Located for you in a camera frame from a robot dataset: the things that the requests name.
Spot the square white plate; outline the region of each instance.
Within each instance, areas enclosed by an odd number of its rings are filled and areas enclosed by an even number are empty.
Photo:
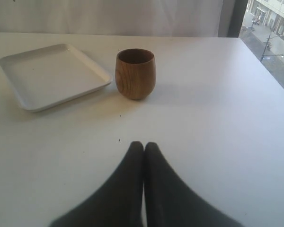
[[[41,111],[99,90],[112,77],[70,44],[58,44],[0,59],[21,108]]]

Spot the cup rim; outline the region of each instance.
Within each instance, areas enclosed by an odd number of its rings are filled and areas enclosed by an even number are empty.
[[[151,54],[151,59],[149,61],[146,61],[146,62],[142,62],[142,63],[129,63],[129,62],[125,62],[123,60],[120,59],[120,54],[126,52],[126,51],[132,51],[132,50],[139,50],[139,51],[144,51],[144,52],[148,52]],[[153,59],[155,58],[155,55],[153,54],[153,52],[151,51],[148,51],[148,50],[145,50],[145,49],[142,49],[142,48],[129,48],[129,49],[125,49],[125,50],[122,50],[120,51],[118,54],[117,54],[117,59],[126,63],[126,64],[130,64],[130,65],[142,65],[142,64],[146,64],[146,63],[149,63],[151,62]]]

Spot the wooden tumbler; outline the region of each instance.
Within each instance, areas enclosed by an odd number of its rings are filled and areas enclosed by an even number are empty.
[[[146,98],[156,84],[153,53],[143,49],[121,51],[116,60],[115,82],[125,97],[133,100]]]

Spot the pole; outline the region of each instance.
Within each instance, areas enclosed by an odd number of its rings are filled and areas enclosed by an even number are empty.
[[[269,37],[268,37],[268,39],[267,39],[267,42],[266,42],[266,45],[265,45],[265,48],[264,48],[263,54],[262,54],[262,56],[261,56],[260,62],[262,62],[262,60],[264,59],[265,51],[266,51],[266,48],[267,48],[268,42],[269,42],[269,40],[270,40],[270,36],[271,36],[271,34],[269,34]]]

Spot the white tabletop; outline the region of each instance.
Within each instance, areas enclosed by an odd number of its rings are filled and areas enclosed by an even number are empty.
[[[113,82],[29,113],[0,68],[0,227],[48,226],[133,140],[157,142],[193,190],[245,226],[284,227],[284,90],[240,39],[0,33],[0,58],[59,43],[112,75],[119,50],[151,50],[157,84],[140,102]]]

